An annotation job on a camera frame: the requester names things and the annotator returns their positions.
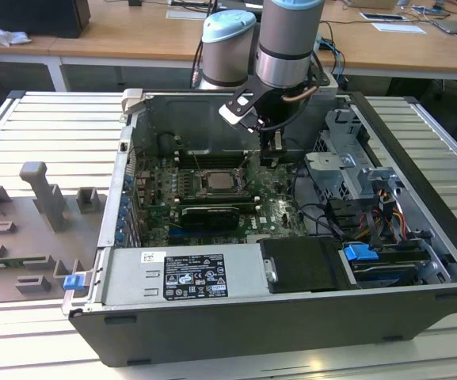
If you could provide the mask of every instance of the copper pipe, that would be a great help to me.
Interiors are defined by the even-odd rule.
[[[287,103],[294,103],[296,101],[301,101],[302,99],[310,97],[317,90],[318,90],[318,87],[313,85],[310,89],[307,89],[306,91],[304,91],[303,93],[297,95],[296,97],[281,97],[281,99],[283,101],[286,101]]]

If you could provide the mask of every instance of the desk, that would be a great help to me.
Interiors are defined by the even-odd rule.
[[[431,0],[419,3],[432,4]],[[115,67],[190,67],[200,39],[202,22],[171,20],[160,4],[128,7],[126,2],[89,0],[91,20],[78,39],[32,37],[32,43],[0,46],[0,62],[42,63],[48,66],[54,87],[68,88],[63,65]],[[457,6],[448,4],[457,12]],[[341,0],[326,0],[322,19],[362,21],[360,9]],[[457,79],[457,36],[433,25],[420,24],[427,34],[379,32],[371,24],[332,24],[334,39],[346,57],[346,74],[404,78]],[[320,30],[328,36],[328,28]],[[320,52],[326,67],[333,65],[327,51]]]

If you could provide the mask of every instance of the blue drive bracket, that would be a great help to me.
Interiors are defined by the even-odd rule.
[[[83,291],[85,281],[86,281],[86,274],[84,274],[84,273],[67,275],[64,279],[63,289],[65,291]]]
[[[348,261],[378,260],[378,253],[369,249],[369,244],[350,244],[343,249]]]

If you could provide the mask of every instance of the warning label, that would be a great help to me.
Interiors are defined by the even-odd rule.
[[[223,255],[167,256],[163,287],[167,301],[228,297]]]

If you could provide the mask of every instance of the motherboard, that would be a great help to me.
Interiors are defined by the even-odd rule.
[[[291,197],[296,165],[260,165],[258,152],[145,157],[135,204],[145,247],[254,243],[306,236]]]

